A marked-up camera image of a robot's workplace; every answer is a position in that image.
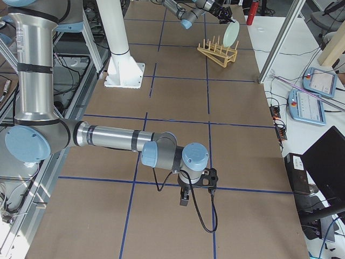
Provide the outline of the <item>pale green round plate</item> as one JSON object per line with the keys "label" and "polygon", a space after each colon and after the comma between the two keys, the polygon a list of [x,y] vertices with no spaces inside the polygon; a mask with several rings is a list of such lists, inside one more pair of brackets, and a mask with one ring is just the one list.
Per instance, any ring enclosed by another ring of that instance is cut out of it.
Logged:
{"label": "pale green round plate", "polygon": [[232,44],[236,41],[239,34],[240,24],[238,21],[231,22],[224,33],[223,36],[223,46],[231,47]]}

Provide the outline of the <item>wooden plate rack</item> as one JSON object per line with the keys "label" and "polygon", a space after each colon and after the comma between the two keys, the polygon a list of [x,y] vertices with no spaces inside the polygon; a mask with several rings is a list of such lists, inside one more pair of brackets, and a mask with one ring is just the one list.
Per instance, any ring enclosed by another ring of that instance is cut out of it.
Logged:
{"label": "wooden plate rack", "polygon": [[228,63],[234,63],[237,59],[237,47],[239,41],[236,41],[234,49],[229,46],[224,46],[219,43],[220,37],[215,41],[215,36],[212,40],[203,39],[203,44],[198,44],[197,51],[217,63],[223,68],[226,68]]}

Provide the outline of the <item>red bottle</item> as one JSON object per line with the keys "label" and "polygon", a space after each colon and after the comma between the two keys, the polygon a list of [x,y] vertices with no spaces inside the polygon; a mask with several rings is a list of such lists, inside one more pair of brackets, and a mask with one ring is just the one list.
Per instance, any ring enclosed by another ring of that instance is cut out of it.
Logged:
{"label": "red bottle", "polygon": [[258,6],[259,6],[259,1],[253,0],[249,9],[249,13],[247,15],[246,25],[248,26],[252,25],[255,15],[257,13]]}

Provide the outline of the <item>office chair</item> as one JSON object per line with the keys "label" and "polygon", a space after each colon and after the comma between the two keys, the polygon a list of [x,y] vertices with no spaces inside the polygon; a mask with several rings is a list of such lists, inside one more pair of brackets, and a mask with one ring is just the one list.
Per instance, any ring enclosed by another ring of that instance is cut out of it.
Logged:
{"label": "office chair", "polygon": [[321,29],[319,38],[335,32],[344,22],[344,1],[332,1],[323,11],[313,12],[310,18]]}

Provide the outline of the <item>teach pendant far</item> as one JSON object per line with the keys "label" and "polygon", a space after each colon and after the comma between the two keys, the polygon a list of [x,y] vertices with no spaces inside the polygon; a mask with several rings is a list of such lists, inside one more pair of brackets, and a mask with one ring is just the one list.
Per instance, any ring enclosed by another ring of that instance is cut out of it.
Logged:
{"label": "teach pendant far", "polygon": [[310,67],[303,76],[303,87],[306,90],[321,94],[327,98],[334,98],[336,90],[336,74]]}

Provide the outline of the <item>teach pendant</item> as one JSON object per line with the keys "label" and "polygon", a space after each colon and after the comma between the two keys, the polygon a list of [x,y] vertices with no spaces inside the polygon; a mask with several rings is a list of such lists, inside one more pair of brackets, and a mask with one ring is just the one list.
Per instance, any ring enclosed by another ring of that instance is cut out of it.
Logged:
{"label": "teach pendant", "polygon": [[306,90],[321,94],[327,98],[334,98],[336,90],[336,74],[310,67],[303,76],[303,87]]}
{"label": "teach pendant", "polygon": [[325,126],[323,103],[311,95],[293,89],[288,96],[288,109],[294,120]]}

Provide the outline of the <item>black computer box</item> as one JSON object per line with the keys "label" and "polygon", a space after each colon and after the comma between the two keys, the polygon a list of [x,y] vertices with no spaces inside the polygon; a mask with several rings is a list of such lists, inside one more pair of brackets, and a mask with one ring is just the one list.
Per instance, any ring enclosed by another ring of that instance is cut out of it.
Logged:
{"label": "black computer box", "polygon": [[289,184],[293,193],[300,195],[309,195],[310,190],[307,179],[307,172],[303,166],[301,155],[288,153],[284,157],[284,161]]}

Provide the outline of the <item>wooden plank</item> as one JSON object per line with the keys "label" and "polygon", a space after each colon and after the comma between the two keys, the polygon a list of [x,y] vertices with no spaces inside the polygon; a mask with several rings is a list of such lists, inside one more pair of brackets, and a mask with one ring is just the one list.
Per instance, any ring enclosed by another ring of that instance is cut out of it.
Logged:
{"label": "wooden plank", "polygon": [[328,42],[327,46],[318,57],[319,65],[332,66],[344,52],[344,30],[345,24],[343,22],[336,34],[333,36],[331,41]]}

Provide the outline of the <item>teach pendant near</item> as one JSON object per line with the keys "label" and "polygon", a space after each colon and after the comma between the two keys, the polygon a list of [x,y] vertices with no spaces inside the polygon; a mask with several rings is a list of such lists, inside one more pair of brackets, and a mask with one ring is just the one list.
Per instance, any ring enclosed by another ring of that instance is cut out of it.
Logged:
{"label": "teach pendant near", "polygon": [[294,120],[325,126],[323,103],[311,95],[293,89],[288,96],[288,109]]}

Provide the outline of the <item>black laptop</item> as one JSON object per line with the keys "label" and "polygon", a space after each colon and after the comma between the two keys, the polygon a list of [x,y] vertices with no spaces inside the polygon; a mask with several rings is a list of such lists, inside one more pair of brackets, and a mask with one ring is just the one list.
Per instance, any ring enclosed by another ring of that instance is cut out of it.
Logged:
{"label": "black laptop", "polygon": [[344,212],[344,135],[329,128],[301,157],[302,163],[323,196]]}

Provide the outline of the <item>grey aluminium profile post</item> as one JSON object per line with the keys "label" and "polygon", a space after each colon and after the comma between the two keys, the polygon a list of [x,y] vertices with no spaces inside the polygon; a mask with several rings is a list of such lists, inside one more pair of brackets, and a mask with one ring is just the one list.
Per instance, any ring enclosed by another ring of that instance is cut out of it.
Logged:
{"label": "grey aluminium profile post", "polygon": [[298,17],[302,7],[304,6],[306,0],[294,0],[288,14],[281,26],[281,29],[275,39],[275,42],[271,48],[271,51],[265,61],[265,64],[263,66],[263,69],[261,70],[260,76],[258,78],[258,83],[263,84],[266,77],[268,76],[268,73],[270,69],[272,68],[272,65],[280,52],[280,49],[295,21],[295,19]]}

